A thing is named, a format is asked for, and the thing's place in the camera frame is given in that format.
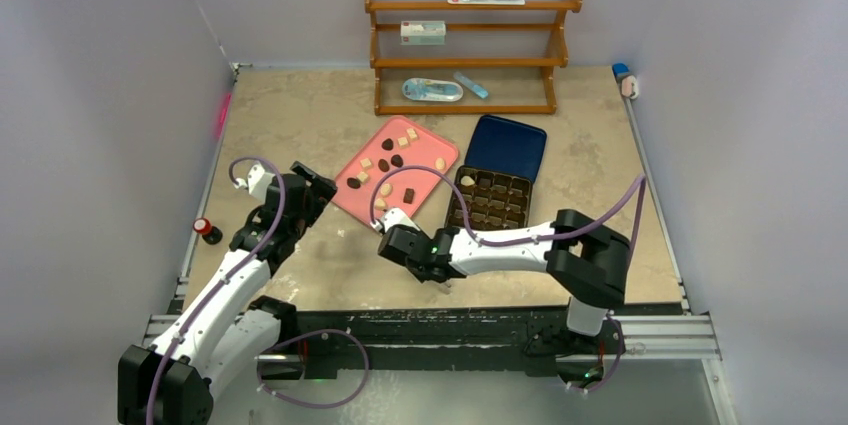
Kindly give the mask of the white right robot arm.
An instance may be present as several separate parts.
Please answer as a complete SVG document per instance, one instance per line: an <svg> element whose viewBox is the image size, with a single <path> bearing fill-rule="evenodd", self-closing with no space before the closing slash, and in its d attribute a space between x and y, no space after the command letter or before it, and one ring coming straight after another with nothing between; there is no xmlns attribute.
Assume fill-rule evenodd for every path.
<svg viewBox="0 0 848 425"><path fill-rule="evenodd" d="M381 236L379 256L420 282L517 271L552 277L571 296L561 337L576 352L599 341L607 313L624 302L631 239L573 209L527 228L449 226L428 236L404 211L391 208L372 226Z"/></svg>

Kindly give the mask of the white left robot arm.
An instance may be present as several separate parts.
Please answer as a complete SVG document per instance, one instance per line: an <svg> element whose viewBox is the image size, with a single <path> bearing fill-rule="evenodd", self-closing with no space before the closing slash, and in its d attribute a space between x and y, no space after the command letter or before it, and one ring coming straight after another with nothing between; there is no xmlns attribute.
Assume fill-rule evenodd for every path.
<svg viewBox="0 0 848 425"><path fill-rule="evenodd" d="M250 302L295 251L337 192L335 182L294 162L282 174L250 158L232 185L259 201L233 236L200 294L149 345L131 345L118 363L117 420L121 424L206 424L216 398L263 349L284 354L298 327L292 306L277 299Z"/></svg>

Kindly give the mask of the dark rectangular chocolate piece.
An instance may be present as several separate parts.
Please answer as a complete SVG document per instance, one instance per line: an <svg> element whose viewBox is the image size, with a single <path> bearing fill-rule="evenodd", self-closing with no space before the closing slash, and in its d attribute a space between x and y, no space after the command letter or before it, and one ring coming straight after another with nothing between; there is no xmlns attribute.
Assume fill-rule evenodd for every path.
<svg viewBox="0 0 848 425"><path fill-rule="evenodd" d="M406 188L403 195L403 202L405 204L412 204L415 198L415 191L412 188Z"/></svg>

